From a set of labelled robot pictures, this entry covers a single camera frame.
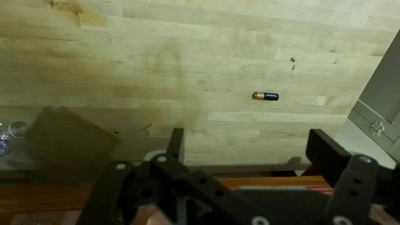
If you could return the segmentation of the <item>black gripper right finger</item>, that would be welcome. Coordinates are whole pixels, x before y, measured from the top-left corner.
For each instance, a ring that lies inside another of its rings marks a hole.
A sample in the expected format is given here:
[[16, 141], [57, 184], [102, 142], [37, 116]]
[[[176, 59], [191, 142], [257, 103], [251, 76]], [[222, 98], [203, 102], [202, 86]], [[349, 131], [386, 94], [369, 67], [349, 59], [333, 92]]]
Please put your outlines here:
[[333, 189], [323, 209], [326, 225], [369, 225], [373, 206], [400, 221], [400, 167], [381, 167], [374, 159], [351, 156], [321, 129], [308, 132], [306, 158]]

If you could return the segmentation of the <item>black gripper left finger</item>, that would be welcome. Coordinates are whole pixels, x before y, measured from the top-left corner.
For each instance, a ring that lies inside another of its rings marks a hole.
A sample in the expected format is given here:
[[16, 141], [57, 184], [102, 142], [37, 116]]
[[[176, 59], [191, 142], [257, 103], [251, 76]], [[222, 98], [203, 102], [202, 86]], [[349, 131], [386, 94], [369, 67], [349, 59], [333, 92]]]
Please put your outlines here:
[[108, 164], [77, 225], [129, 225], [146, 207], [156, 208], [171, 225], [272, 225], [266, 212], [179, 163], [183, 134], [183, 129], [173, 129], [166, 151], [137, 167]]

